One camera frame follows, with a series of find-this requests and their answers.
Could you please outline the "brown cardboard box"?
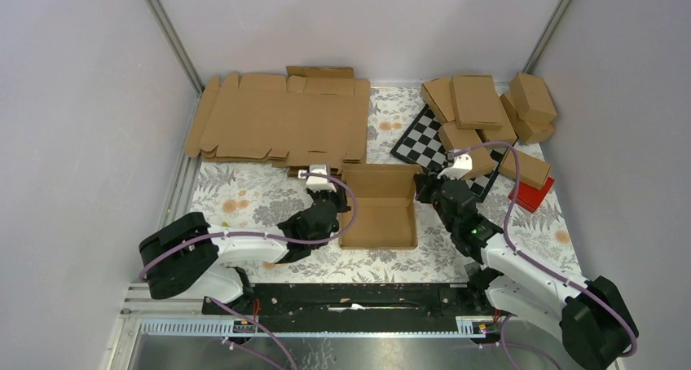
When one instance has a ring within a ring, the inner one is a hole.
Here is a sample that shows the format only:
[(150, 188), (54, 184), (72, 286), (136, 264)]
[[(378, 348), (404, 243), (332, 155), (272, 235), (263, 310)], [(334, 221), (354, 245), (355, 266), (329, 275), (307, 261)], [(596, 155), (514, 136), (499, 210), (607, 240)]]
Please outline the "brown cardboard box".
[(418, 165), (348, 164), (341, 180), (356, 196), (354, 224), (341, 236), (343, 249), (411, 250), (418, 245), (414, 176)]

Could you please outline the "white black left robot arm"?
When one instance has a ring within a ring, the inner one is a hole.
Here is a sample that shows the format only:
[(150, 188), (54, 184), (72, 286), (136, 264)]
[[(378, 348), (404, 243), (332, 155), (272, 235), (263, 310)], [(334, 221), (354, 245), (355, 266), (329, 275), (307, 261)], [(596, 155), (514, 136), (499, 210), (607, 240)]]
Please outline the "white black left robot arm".
[(145, 281), (155, 300), (191, 294), (218, 299), (232, 313), (246, 312), (253, 293), (238, 262), (301, 261), (338, 233), (338, 214), (350, 211), (346, 190), (309, 191), (312, 204), (275, 227), (222, 229), (201, 212), (183, 215), (139, 243)]

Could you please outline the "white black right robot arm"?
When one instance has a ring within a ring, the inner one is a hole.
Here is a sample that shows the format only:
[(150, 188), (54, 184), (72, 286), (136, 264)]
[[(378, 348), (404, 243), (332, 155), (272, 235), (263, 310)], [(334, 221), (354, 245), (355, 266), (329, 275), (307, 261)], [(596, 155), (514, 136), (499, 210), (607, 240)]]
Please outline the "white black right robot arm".
[(635, 353), (640, 333), (613, 281), (558, 272), (509, 244), (461, 179), (430, 173), (414, 182), (416, 200), (434, 208), (456, 250), (482, 268), (470, 280), (472, 311), (497, 309), (543, 329), (584, 369), (605, 369)]

